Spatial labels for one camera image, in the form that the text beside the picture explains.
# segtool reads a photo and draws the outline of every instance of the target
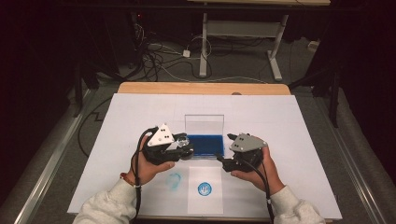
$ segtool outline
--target white long-sleeve shirt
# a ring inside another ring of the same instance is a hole
[[[134,187],[120,179],[110,191],[101,191],[85,202],[73,223],[129,223],[136,210]],[[298,199],[289,186],[271,196],[275,210],[275,224],[325,223],[318,209],[309,202]]]

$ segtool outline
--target blue circular marker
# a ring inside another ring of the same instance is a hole
[[[198,186],[198,193],[202,196],[207,196],[212,192],[212,186],[210,184],[204,182]]]

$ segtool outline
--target table leg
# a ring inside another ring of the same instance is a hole
[[[286,22],[288,21],[288,17],[289,17],[289,15],[284,15],[282,18],[282,22],[279,24],[279,27],[276,32],[274,49],[267,51],[268,60],[270,61],[271,69],[273,70],[274,78],[276,81],[282,80],[282,75],[280,74],[279,66],[277,65],[277,62],[276,62],[276,53],[277,53],[277,50],[279,49],[280,41],[282,40],[282,35],[283,35],[283,32],[285,31]]]
[[[201,63],[199,66],[199,76],[206,77],[206,63],[207,63],[207,49],[206,49],[206,38],[207,38],[207,13],[204,13],[202,22],[202,50],[201,50]]]

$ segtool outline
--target hand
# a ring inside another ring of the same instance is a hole
[[[282,190],[285,187],[285,185],[282,183],[282,181],[279,178],[279,175],[277,174],[277,169],[273,159],[271,158],[270,149],[268,147],[262,147],[262,155],[264,156],[264,159],[262,160],[262,164],[265,167],[265,172],[262,165],[258,167],[258,170],[262,173],[262,175],[265,178],[267,178],[268,185],[270,187],[270,194],[273,195],[279,192],[280,190]],[[242,171],[235,170],[235,171],[231,171],[231,175],[249,181],[254,186],[256,186],[256,188],[266,191],[262,179],[254,171],[245,173]]]
[[[151,162],[147,161],[145,156],[143,155],[143,152],[141,151],[143,148],[143,145],[145,145],[146,141],[147,141],[148,136],[144,136],[142,139],[142,143],[140,145],[139,148],[139,153],[138,153],[138,157],[139,157],[139,178],[140,178],[140,185],[144,185],[147,184],[150,180],[152,180],[154,178],[154,176],[160,172],[163,171],[167,171],[169,169],[171,169],[172,167],[175,166],[175,163],[173,161],[167,161],[164,162],[160,165],[154,165]],[[131,169],[129,170],[128,174],[126,175],[126,177],[128,179],[130,179],[131,181],[133,181],[134,183],[134,172],[133,172],[133,167],[135,168],[135,161],[136,161],[136,157],[132,157],[131,158]]]

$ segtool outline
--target wooden table edge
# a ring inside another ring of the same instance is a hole
[[[123,82],[120,84],[118,93],[290,95],[290,90],[284,84]]]

